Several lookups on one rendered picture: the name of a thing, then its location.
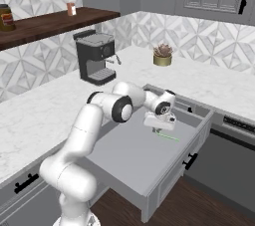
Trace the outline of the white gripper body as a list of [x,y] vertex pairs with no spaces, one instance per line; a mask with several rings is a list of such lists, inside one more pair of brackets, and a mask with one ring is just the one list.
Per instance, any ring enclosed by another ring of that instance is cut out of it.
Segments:
[[154,128],[173,130],[175,126],[175,115],[173,113],[155,115],[154,113],[147,112],[144,115],[143,124]]

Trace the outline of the green straw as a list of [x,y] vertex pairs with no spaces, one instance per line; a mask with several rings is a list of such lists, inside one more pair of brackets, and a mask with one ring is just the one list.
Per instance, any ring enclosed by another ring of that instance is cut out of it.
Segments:
[[175,141],[179,141],[179,139],[176,138],[176,137],[172,137],[172,136],[169,136],[169,135],[160,133],[160,132],[157,132],[156,134],[157,134],[158,136],[162,136],[162,137],[165,137],[165,138],[168,138],[168,139],[172,139],[172,140],[175,140]]

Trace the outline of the open grey drawer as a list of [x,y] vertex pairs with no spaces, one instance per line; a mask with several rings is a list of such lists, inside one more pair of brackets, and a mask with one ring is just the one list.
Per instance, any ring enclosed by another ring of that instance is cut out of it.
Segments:
[[84,158],[84,167],[100,183],[100,197],[111,188],[141,210],[147,222],[169,193],[189,161],[207,139],[213,111],[184,97],[177,97],[172,112],[174,130],[160,133],[179,141],[158,136],[143,124],[144,108],[134,111],[126,123],[105,124],[94,151]]

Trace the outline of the grey closed drawer front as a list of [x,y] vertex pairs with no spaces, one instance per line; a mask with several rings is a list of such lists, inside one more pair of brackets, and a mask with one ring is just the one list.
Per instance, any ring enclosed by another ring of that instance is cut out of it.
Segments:
[[39,167],[0,188],[0,226],[53,226],[61,216],[60,192],[40,176],[18,194],[14,192],[15,183],[23,183],[29,173],[39,174]]

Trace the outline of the potted succulent in brass pot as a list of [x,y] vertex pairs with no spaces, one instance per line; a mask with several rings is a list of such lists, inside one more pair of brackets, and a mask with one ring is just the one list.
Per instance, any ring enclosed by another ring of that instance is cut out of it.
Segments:
[[173,50],[167,44],[160,44],[153,48],[153,63],[157,66],[166,67],[171,64]]

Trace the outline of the grey dishwasher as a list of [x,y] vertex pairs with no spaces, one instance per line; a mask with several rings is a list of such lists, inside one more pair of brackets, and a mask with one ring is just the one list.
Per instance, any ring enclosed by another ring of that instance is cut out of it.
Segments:
[[209,136],[184,178],[255,218],[255,124],[215,113]]

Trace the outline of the black coffee machine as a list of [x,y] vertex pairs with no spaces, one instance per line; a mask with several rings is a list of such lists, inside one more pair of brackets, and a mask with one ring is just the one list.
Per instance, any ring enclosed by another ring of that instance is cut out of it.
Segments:
[[91,29],[74,34],[73,38],[82,80],[101,86],[117,77],[116,71],[106,66],[106,59],[116,53],[113,35],[97,33]]

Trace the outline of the dark wooden shelf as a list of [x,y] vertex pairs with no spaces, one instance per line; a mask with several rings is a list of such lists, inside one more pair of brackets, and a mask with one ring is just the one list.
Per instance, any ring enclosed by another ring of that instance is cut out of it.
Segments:
[[76,12],[75,16],[61,11],[15,21],[14,31],[0,31],[0,51],[112,20],[121,15],[120,12],[88,7],[77,8]]

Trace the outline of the small bottle with white cap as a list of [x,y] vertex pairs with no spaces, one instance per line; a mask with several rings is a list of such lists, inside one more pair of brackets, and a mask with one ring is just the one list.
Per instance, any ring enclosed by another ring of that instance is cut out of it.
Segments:
[[67,10],[69,16],[75,16],[77,14],[74,0],[67,0]]

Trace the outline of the brown jar with red label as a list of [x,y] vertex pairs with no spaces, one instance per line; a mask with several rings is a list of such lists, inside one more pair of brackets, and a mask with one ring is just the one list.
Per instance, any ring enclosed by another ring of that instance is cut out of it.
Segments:
[[16,26],[10,7],[7,4],[0,4],[0,30],[9,32],[15,29]]

